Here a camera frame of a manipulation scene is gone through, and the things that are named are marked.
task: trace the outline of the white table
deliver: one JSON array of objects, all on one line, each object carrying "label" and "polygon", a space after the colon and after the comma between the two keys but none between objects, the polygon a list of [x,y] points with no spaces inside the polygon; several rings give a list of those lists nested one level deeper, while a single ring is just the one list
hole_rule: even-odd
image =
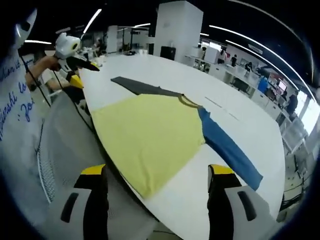
[{"label": "white table", "polygon": [[[100,72],[82,69],[80,76],[90,111],[135,96],[110,81],[119,76],[184,93],[204,106],[263,175],[256,192],[268,202],[271,215],[277,217],[285,185],[282,138],[277,123],[249,98],[204,72],[152,55],[108,57]],[[208,240],[210,164],[226,166],[205,144],[153,197],[142,199],[132,190],[151,213],[182,239]]]}]

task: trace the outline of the blue writing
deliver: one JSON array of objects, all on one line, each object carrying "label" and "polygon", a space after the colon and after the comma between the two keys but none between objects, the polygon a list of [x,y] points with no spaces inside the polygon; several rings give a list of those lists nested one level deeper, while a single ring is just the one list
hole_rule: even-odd
[{"label": "blue writing", "polygon": [[21,82],[19,82],[18,86],[21,94],[23,94],[27,89],[27,85],[25,83],[21,84]]},{"label": "blue writing", "polygon": [[16,59],[14,66],[3,66],[0,69],[0,82],[5,80],[7,77],[10,76],[10,74],[14,73],[17,69],[21,67],[21,64],[19,62],[19,58]]},{"label": "blue writing", "polygon": [[21,111],[24,111],[24,116],[25,119],[27,120],[27,122],[30,122],[30,116],[29,116],[29,111],[32,110],[33,105],[35,104],[34,100],[32,100],[32,102],[28,102],[28,103],[23,103],[20,107]]},{"label": "blue writing", "polygon": [[18,98],[15,96],[15,93],[9,92],[8,93],[8,100],[7,103],[5,104],[6,107],[4,107],[4,109],[2,110],[0,108],[0,142],[3,139],[3,130],[4,130],[4,124],[6,122],[7,116],[10,114],[12,108],[14,107],[14,105],[16,104]]}]

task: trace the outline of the floor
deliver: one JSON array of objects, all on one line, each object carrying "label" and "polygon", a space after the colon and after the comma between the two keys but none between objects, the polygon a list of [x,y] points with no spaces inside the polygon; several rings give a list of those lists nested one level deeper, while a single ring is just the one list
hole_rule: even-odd
[{"label": "floor", "polygon": [[153,234],[147,240],[181,240],[162,223],[159,223]]}]

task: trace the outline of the blue sleeve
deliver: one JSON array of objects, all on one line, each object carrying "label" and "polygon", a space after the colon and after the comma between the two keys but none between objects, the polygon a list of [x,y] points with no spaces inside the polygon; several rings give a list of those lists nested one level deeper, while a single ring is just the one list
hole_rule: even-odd
[{"label": "blue sleeve", "polygon": [[206,144],[216,151],[253,190],[257,190],[263,176],[231,137],[210,118],[209,112],[202,107],[198,113],[202,121],[202,133]]}]

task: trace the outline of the black ceiling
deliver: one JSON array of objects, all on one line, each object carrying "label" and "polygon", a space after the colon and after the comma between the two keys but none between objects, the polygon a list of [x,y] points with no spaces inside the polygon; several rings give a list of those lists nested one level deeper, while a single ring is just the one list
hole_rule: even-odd
[{"label": "black ceiling", "polygon": [[[155,29],[157,23],[157,8],[160,3],[171,2],[169,0],[96,0],[88,3],[78,3],[76,6],[71,1],[64,1],[61,5],[40,5],[38,16],[29,39],[54,42],[56,31],[71,27],[73,33],[76,26],[78,31],[83,31],[92,15],[97,9],[102,12],[91,25],[88,32],[105,31],[110,25],[134,26],[151,23]],[[226,39],[248,47],[248,43],[262,50],[260,46],[222,30],[210,28],[215,25],[246,35],[272,49],[285,59],[301,76],[313,87],[319,87],[317,77],[312,79],[312,68],[309,56],[304,45],[307,43],[313,47],[313,57],[318,61],[318,47],[314,24],[317,22],[316,14],[313,14],[312,5],[303,1],[256,1],[245,0],[293,29],[302,42],[278,21],[252,7],[231,2],[228,0],[188,0],[204,12],[202,32],[209,34],[209,38],[224,43]],[[263,51],[263,56],[279,67],[295,82],[300,82],[298,77],[279,59],[268,51]]]}]

